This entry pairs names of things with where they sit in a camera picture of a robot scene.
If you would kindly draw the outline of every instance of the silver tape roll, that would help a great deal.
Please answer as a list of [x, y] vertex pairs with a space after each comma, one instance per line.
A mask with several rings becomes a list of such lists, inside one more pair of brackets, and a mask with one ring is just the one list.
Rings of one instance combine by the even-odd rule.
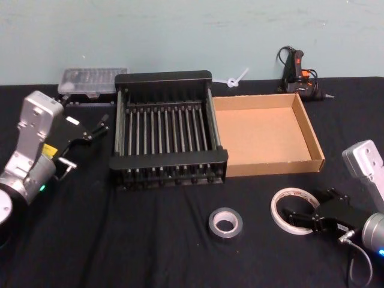
[[[228, 221], [232, 223], [233, 228], [229, 231], [220, 230], [217, 224], [220, 221]], [[220, 239], [230, 239], [238, 236], [242, 230], [242, 218], [233, 209], [219, 208], [211, 213], [208, 220], [211, 233]]]

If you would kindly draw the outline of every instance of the brown cardboard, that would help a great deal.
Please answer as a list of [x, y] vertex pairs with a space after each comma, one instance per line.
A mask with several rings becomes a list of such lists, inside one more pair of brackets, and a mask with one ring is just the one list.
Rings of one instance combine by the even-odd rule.
[[227, 177], [318, 172], [324, 155], [296, 94], [214, 97]]

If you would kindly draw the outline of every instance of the clear plastic case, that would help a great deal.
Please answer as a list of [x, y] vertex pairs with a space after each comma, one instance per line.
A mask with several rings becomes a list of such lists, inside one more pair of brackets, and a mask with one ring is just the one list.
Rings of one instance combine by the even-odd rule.
[[126, 68], [69, 68], [65, 69], [58, 92], [65, 94], [85, 94], [88, 98], [98, 98], [100, 94], [115, 93], [115, 77], [127, 74]]

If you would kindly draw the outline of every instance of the black table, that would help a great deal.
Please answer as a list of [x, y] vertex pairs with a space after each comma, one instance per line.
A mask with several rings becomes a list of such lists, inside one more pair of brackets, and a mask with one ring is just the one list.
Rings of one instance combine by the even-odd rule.
[[[57, 187], [48, 185], [30, 207], [17, 240], [0, 250], [0, 286], [344, 287], [346, 247], [326, 235], [290, 235], [269, 213], [272, 196], [284, 187], [337, 187], [351, 196], [352, 205], [376, 210], [367, 189], [349, 175], [341, 152], [372, 139], [384, 155], [384, 78], [321, 79], [320, 84], [336, 96], [305, 104], [326, 157], [320, 173], [117, 192], [108, 182], [109, 133], [100, 145], [74, 151], [76, 172]], [[244, 81], [232, 89], [215, 85], [213, 92], [269, 94], [276, 86], [275, 80]], [[0, 167], [16, 144], [22, 100], [36, 89], [57, 94], [56, 85], [0, 87]], [[89, 128], [106, 112], [113, 114], [114, 108], [67, 108]], [[242, 237], [230, 245], [213, 241], [206, 228], [209, 214], [223, 206], [244, 221]], [[384, 259], [371, 258], [370, 287], [383, 287]], [[357, 264], [357, 279], [366, 276], [364, 263]]]

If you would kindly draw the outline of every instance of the gray cable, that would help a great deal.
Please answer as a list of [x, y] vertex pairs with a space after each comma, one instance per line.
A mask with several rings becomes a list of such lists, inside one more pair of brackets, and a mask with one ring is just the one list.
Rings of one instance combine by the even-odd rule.
[[353, 271], [353, 263], [354, 263], [354, 258], [351, 260], [351, 262], [350, 262], [350, 266], [349, 266], [349, 278], [350, 278], [350, 280], [351, 280], [351, 282], [354, 284], [354, 285], [356, 285], [356, 286], [359, 286], [359, 287], [367, 287], [370, 283], [371, 283], [371, 281], [372, 281], [372, 277], [373, 277], [373, 268], [372, 268], [372, 263], [371, 263], [371, 259], [370, 259], [370, 257], [368, 256], [368, 254], [361, 248], [361, 247], [359, 247], [359, 246], [357, 246], [355, 243], [353, 243], [351, 240], [345, 240], [344, 241], [344, 243], [345, 244], [348, 244], [348, 245], [350, 245], [350, 246], [352, 246], [352, 247], [354, 247], [354, 248], [356, 248], [357, 250], [359, 250], [363, 255], [364, 255], [364, 257], [366, 258], [366, 260], [367, 260], [367, 263], [368, 263], [368, 265], [369, 265], [369, 268], [370, 268], [370, 277], [369, 277], [369, 279], [368, 279], [368, 281], [364, 284], [364, 285], [359, 285], [358, 283], [356, 283], [356, 281], [353, 279], [353, 273], [352, 273], [352, 271]]

